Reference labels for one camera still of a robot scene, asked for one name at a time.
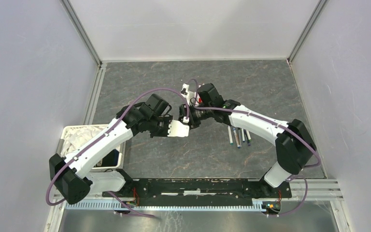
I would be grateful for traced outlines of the blue capped white pen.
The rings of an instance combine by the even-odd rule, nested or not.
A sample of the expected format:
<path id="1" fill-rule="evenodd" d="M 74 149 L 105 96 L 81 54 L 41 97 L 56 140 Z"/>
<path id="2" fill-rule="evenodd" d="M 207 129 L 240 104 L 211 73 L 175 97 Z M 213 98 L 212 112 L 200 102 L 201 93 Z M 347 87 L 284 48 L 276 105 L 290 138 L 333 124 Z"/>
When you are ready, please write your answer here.
<path id="1" fill-rule="evenodd" d="M 244 132 L 243 132 L 243 129 L 241 129 L 241 128 L 240 128 L 240 136 L 241 136 L 241 142 L 242 142 L 242 143 L 245 143 Z"/>

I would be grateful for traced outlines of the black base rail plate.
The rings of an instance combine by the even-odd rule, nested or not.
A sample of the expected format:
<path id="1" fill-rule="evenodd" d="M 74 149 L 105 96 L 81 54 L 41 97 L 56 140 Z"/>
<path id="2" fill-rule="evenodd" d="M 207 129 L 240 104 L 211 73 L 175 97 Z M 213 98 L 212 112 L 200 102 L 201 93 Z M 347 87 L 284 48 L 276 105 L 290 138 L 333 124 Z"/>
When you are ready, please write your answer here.
<path id="1" fill-rule="evenodd" d="M 138 200 L 138 206 L 250 206 L 257 199 L 292 197 L 287 182 L 272 188 L 262 180 L 248 178 L 140 178 L 114 195 Z"/>

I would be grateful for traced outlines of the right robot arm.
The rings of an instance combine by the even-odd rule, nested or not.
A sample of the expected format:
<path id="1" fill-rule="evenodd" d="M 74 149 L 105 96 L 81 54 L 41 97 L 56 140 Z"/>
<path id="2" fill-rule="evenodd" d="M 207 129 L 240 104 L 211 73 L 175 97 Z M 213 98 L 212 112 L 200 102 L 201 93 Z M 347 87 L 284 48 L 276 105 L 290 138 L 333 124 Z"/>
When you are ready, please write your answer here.
<path id="1" fill-rule="evenodd" d="M 272 197 L 286 180 L 309 168 L 308 161 L 317 153 L 315 143 L 306 126 L 300 120 L 292 122 L 273 119 L 248 109 L 234 100 L 224 100 L 211 83 L 204 84 L 196 92 L 183 84 L 180 91 L 186 104 L 180 107 L 178 120 L 169 128 L 170 137 L 187 137 L 191 129 L 197 128 L 202 120 L 214 118 L 216 122 L 230 127 L 245 129 L 267 140 L 276 148 L 276 163 L 264 174 L 260 192 Z"/>

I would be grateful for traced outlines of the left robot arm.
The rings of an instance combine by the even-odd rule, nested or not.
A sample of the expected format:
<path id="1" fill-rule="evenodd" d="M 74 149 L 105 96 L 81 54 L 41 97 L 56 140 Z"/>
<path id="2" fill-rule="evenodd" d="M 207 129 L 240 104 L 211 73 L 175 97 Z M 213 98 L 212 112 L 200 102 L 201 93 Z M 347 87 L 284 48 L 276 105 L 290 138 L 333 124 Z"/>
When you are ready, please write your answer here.
<path id="1" fill-rule="evenodd" d="M 172 116 L 164 113 L 170 104 L 157 94 L 147 101 L 124 107 L 103 130 L 75 151 L 62 157 L 54 154 L 49 159 L 50 185 L 69 204 L 75 204 L 88 194 L 116 192 L 127 197 L 132 192 L 132 183 L 118 171 L 92 172 L 92 168 L 118 145 L 148 131 L 153 137 L 169 136 Z"/>

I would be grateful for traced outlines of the aluminium frame rail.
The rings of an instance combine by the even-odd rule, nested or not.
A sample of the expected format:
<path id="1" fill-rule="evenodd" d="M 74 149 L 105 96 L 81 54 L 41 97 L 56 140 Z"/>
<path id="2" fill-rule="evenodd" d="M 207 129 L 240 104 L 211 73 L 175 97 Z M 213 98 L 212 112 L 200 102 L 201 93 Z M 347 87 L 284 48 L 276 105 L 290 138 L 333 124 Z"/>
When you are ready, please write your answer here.
<path id="1" fill-rule="evenodd" d="M 91 42 L 86 30 L 84 29 L 84 26 L 79 19 L 72 3 L 70 0 L 60 0 L 61 4 L 63 5 L 67 15 L 69 16 L 73 26 L 75 27 L 77 33 L 79 34 L 80 38 L 82 39 L 85 47 L 87 48 L 88 52 L 90 53 L 92 59 L 94 62 L 98 65 L 102 65 L 102 60 L 99 57 L 93 43 Z"/>
<path id="2" fill-rule="evenodd" d="M 309 36 L 311 30 L 315 26 L 317 20 L 319 19 L 322 11 L 324 10 L 328 0 L 319 0 L 311 13 L 307 23 L 305 24 L 300 36 L 298 37 L 296 43 L 294 44 L 293 49 L 291 50 L 289 56 L 287 57 L 287 62 L 291 66 L 292 62 L 294 61 L 295 57 L 298 55 L 301 47 L 305 43 L 307 37 Z"/>

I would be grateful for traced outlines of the white plastic basket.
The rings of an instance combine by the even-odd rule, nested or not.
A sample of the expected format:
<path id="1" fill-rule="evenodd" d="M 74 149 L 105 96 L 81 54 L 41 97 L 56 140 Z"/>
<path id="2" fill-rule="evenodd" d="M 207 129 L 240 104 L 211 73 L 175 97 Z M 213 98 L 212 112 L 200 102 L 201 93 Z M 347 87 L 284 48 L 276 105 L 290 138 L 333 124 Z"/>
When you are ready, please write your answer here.
<path id="1" fill-rule="evenodd" d="M 75 151 L 81 145 L 106 128 L 106 124 L 66 126 L 60 137 L 57 153 L 61 157 Z M 91 172 L 109 172 L 115 169 L 122 169 L 124 164 L 125 144 L 118 145 L 108 155 L 103 157 L 91 169 Z"/>

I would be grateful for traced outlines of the aluminium frame rail right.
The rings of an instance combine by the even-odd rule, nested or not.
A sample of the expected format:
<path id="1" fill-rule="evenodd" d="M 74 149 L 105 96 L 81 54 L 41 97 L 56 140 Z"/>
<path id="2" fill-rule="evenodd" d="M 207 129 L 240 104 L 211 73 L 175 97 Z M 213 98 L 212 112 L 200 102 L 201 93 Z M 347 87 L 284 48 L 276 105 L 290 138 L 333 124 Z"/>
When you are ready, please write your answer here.
<path id="1" fill-rule="evenodd" d="M 324 10 L 328 0 L 319 0 L 311 13 L 307 23 L 305 24 L 300 36 L 298 37 L 296 43 L 294 44 L 293 49 L 291 50 L 289 56 L 287 57 L 287 62 L 291 66 L 292 62 L 294 61 L 295 57 L 298 55 L 301 47 L 305 43 L 307 37 L 309 36 L 311 30 L 315 26 L 317 20 L 319 19 L 322 11 Z"/>

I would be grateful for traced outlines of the white cloth in basket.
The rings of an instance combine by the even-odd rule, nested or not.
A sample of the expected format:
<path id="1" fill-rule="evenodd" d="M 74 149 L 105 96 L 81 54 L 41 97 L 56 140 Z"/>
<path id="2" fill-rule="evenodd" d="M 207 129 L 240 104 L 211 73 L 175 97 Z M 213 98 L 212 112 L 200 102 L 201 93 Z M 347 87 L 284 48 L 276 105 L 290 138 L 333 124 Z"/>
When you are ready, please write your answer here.
<path id="1" fill-rule="evenodd" d="M 64 157 L 65 155 L 77 150 L 94 136 L 99 134 L 104 128 L 106 128 L 106 126 L 106 124 L 66 126 L 60 137 L 62 140 L 62 142 L 60 142 L 60 156 Z"/>

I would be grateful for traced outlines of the green capped white pen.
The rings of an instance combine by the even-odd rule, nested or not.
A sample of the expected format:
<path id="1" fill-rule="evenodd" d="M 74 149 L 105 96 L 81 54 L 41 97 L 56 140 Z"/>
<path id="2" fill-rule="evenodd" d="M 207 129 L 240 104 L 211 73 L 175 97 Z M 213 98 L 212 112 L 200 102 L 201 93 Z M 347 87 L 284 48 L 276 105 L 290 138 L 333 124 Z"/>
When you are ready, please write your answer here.
<path id="1" fill-rule="evenodd" d="M 244 134 L 245 134 L 245 137 L 246 137 L 247 142 L 250 143 L 252 140 L 251 140 L 251 136 L 250 136 L 249 131 L 244 130 Z"/>

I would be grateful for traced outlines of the blue transparent pen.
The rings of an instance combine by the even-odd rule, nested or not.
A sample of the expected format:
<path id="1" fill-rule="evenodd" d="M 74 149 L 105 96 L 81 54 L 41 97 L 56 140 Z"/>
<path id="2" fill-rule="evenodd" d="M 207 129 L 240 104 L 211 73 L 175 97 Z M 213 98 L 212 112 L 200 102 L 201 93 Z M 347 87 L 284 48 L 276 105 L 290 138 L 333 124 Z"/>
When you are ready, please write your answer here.
<path id="1" fill-rule="evenodd" d="M 233 128 L 233 134 L 234 134 L 234 137 L 235 137 L 237 148 L 240 149 L 241 148 L 241 143 L 240 143 L 239 133 L 238 133 L 238 129 L 235 128 L 235 127 Z"/>

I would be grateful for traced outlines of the houndstooth patterned pen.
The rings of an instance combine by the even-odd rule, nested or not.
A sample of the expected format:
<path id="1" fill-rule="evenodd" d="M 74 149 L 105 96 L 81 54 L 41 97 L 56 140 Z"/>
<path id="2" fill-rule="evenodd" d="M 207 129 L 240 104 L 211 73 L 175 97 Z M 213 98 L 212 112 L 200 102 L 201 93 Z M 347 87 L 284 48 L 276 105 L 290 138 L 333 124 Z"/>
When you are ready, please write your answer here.
<path id="1" fill-rule="evenodd" d="M 237 128 L 237 134 L 238 134 L 238 138 L 239 138 L 239 145 L 242 146 L 242 135 L 241 135 L 241 129 L 240 128 Z"/>

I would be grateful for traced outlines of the aluminium frame rail left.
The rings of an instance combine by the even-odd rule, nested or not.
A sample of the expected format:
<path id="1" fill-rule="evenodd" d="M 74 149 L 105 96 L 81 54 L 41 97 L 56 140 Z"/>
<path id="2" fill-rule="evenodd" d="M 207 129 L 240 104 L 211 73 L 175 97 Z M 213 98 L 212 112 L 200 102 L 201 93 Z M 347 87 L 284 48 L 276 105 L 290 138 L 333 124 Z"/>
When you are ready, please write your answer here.
<path id="1" fill-rule="evenodd" d="M 85 47 L 87 48 L 88 52 L 90 53 L 92 59 L 94 62 L 98 65 L 102 65 L 102 60 L 99 57 L 93 43 L 91 42 L 86 30 L 84 29 L 84 26 L 79 19 L 72 3 L 70 0 L 60 0 L 61 4 L 63 5 L 67 15 L 69 16 L 73 26 L 75 27 L 77 33 L 79 34 L 80 38 L 82 39 Z"/>

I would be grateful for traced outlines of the teal capped white pen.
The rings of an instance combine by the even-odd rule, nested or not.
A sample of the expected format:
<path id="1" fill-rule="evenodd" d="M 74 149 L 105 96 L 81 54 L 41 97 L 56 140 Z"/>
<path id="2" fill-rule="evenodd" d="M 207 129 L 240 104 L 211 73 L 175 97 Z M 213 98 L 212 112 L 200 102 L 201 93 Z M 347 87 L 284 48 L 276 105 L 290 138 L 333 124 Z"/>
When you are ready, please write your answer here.
<path id="1" fill-rule="evenodd" d="M 228 129 L 228 140 L 229 140 L 229 143 L 230 143 L 230 145 L 233 145 L 234 142 L 233 142 L 233 135 L 232 135 L 231 127 L 228 126 L 227 129 Z"/>

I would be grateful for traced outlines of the purple transparent pen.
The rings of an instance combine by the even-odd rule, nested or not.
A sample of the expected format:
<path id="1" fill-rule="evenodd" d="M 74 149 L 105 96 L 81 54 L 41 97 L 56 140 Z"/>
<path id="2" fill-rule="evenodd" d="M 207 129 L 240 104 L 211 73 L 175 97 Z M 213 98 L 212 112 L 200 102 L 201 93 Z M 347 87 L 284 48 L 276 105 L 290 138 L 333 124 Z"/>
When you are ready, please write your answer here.
<path id="1" fill-rule="evenodd" d="M 250 143 L 250 141 L 248 139 L 246 130 L 243 130 L 243 138 L 244 138 L 244 141 L 247 143 L 247 145 L 248 146 L 251 146 L 251 143 Z"/>

